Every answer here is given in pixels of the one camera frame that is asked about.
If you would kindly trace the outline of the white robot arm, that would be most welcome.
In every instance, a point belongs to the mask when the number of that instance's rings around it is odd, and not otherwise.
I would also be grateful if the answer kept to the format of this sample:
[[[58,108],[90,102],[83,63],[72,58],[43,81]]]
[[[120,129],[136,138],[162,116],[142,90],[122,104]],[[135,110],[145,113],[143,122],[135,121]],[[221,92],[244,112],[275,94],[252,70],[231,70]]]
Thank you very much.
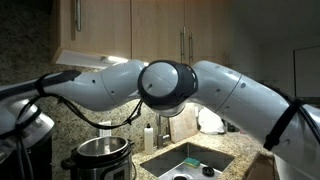
[[[68,98],[92,111],[139,99],[161,116],[200,104],[274,153],[286,180],[320,180],[319,111],[222,65],[131,60],[99,72],[67,70],[0,90],[1,157],[48,136],[53,122],[35,106],[42,97]]]

